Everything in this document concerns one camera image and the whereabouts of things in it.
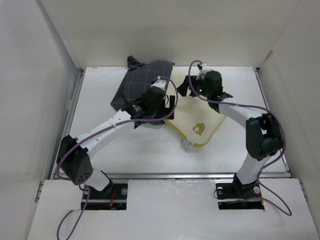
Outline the cream pillow with yellow edge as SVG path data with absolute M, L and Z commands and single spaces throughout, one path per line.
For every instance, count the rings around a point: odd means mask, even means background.
M 225 116 L 215 112 L 207 102 L 198 97 L 177 94 L 171 83 L 166 93 L 177 96 L 178 103 L 174 110 L 174 119 L 166 119 L 164 122 L 195 147 L 205 146 Z

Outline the dark grey checked pillowcase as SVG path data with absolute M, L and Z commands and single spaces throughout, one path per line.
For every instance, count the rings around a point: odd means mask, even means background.
M 167 60 L 155 60 L 151 63 L 142 63 L 133 56 L 127 57 L 127 72 L 125 73 L 110 105 L 118 114 L 123 114 L 123 118 L 117 121 L 117 124 L 134 123 L 138 119 L 131 119 L 131 116 L 122 111 L 124 107 L 131 101 L 141 97 L 152 85 L 154 79 L 158 76 L 171 82 L 170 76 L 175 64 Z M 175 97 L 175 108 L 178 103 L 178 97 Z M 145 120 L 146 123 L 156 121 L 156 119 Z

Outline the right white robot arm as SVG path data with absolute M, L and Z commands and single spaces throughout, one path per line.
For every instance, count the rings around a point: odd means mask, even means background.
M 256 111 L 253 105 L 238 103 L 226 93 L 218 71 L 201 71 L 197 76 L 186 75 L 177 88 L 181 96 L 201 97 L 217 113 L 229 117 L 245 129 L 246 158 L 234 174 L 231 183 L 217 187 L 219 199 L 246 199 L 254 196 L 259 187 L 258 178 L 269 159 L 284 146 L 280 126 L 275 117 L 266 111 Z

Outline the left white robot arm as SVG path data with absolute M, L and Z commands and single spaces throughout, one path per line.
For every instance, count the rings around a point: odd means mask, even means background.
M 74 185 L 85 185 L 100 198 L 109 197 L 114 183 L 92 166 L 94 156 L 117 137 L 144 123 L 173 119 L 176 104 L 176 96 L 168 96 L 161 87 L 150 87 L 93 130 L 78 137 L 65 136 L 60 143 L 56 170 L 63 171 Z

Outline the white pillow care label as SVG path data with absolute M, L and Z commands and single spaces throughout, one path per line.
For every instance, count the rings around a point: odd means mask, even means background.
M 187 138 L 185 138 L 185 139 L 182 141 L 182 143 L 181 143 L 181 145 L 180 145 L 180 148 L 181 148 L 184 152 L 189 153 L 189 152 L 191 151 L 191 149 L 193 148 L 193 146 L 194 146 L 194 143 L 191 142 L 191 141 L 189 141 Z

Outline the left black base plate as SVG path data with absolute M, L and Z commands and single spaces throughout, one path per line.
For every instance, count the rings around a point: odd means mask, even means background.
M 126 203 L 128 197 L 128 181 L 116 180 L 111 192 L 107 196 L 102 196 L 97 190 L 90 187 L 89 203 L 109 203 L 113 200 L 115 203 Z

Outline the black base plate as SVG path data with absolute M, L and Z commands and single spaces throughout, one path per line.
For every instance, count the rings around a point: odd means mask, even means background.
M 215 184 L 218 200 L 241 200 L 261 197 L 260 186 L 253 184 L 238 186 L 233 182 L 217 182 Z
M 109 203 L 113 200 L 115 203 L 126 203 L 128 197 L 128 181 L 116 180 L 111 192 L 107 196 L 102 196 L 97 190 L 90 187 L 89 203 Z

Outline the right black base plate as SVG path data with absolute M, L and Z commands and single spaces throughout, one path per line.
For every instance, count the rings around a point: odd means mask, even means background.
M 215 184 L 218 200 L 241 200 L 261 197 L 260 186 L 253 184 L 238 186 L 233 182 L 217 182 Z

